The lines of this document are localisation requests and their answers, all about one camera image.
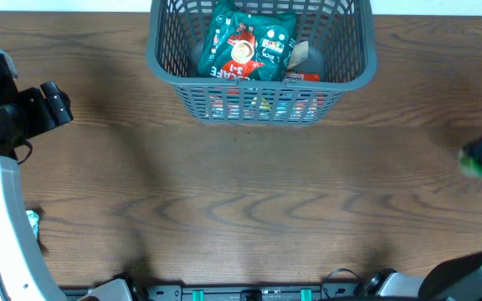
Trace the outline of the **green lidded jar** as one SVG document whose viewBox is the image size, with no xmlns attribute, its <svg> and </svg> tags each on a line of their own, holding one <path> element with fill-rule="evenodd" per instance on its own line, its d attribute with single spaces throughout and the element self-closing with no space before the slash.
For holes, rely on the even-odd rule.
<svg viewBox="0 0 482 301">
<path fill-rule="evenodd" d="M 482 154 L 462 148 L 458 154 L 460 171 L 473 178 L 482 178 Z"/>
</svg>

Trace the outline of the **grey plastic basket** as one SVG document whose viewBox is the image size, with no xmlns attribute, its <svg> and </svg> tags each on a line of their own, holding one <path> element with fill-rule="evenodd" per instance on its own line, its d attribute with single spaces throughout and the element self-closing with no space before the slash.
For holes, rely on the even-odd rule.
<svg viewBox="0 0 482 301">
<path fill-rule="evenodd" d="M 297 15 L 296 44 L 309 42 L 306 61 L 286 71 L 281 81 L 227 80 L 197 74 L 204 40 L 211 22 L 214 0 L 154 0 L 151 4 L 146 61 L 151 71 L 171 84 L 189 113 L 204 122 L 239 122 L 308 125 L 323 118 L 342 94 L 360 89 L 377 68 L 372 7 L 369 0 L 344 1 L 233 1 L 242 12 Z M 210 97 L 227 102 L 233 96 L 281 94 L 291 99 L 323 99 L 313 120 L 234 121 L 217 120 L 211 114 Z"/>
</svg>

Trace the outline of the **green Nescafe coffee bag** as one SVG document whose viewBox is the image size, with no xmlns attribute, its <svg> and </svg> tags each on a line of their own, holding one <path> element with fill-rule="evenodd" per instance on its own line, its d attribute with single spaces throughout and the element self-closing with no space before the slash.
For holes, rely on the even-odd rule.
<svg viewBox="0 0 482 301">
<path fill-rule="evenodd" d="M 204 40 L 197 74 L 227 80 L 281 81 L 296 45 L 297 15 L 240 11 L 217 2 Z"/>
</svg>

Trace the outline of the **tissue multipack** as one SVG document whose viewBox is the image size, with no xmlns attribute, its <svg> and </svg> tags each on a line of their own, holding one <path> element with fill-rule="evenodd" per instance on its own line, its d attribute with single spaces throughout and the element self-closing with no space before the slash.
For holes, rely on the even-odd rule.
<svg viewBox="0 0 482 301">
<path fill-rule="evenodd" d="M 217 120 L 234 121 L 293 121 L 313 120 L 323 107 L 323 99 L 290 98 L 291 94 L 281 94 L 277 101 L 270 96 L 247 96 L 243 102 L 233 96 L 227 102 L 218 95 L 210 97 L 211 114 Z"/>
</svg>

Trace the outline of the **beige paper pouch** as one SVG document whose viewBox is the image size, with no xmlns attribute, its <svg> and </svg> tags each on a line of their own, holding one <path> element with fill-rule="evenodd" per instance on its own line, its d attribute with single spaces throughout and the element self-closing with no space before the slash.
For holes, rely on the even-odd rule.
<svg viewBox="0 0 482 301">
<path fill-rule="evenodd" d="M 288 70 L 293 69 L 308 59 L 309 46 L 308 41 L 303 41 L 295 45 L 292 54 L 290 55 L 290 60 L 287 66 Z"/>
</svg>

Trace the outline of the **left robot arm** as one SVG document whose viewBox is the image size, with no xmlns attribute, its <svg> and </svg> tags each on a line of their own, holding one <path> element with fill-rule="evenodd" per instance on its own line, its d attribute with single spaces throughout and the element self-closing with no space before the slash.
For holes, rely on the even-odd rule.
<svg viewBox="0 0 482 301">
<path fill-rule="evenodd" d="M 26 213 L 16 149 L 72 121 L 70 100 L 53 81 L 18 90 L 17 77 L 0 49 L 0 300 L 65 300 Z"/>
</svg>

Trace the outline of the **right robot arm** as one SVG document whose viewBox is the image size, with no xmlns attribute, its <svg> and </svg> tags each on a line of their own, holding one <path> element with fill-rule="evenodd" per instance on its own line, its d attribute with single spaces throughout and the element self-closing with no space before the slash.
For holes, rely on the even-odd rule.
<svg viewBox="0 0 482 301">
<path fill-rule="evenodd" d="M 465 175 L 482 177 L 482 136 L 459 151 L 458 161 Z M 482 251 L 442 262 L 424 278 L 383 270 L 357 293 L 385 300 L 482 300 Z"/>
</svg>

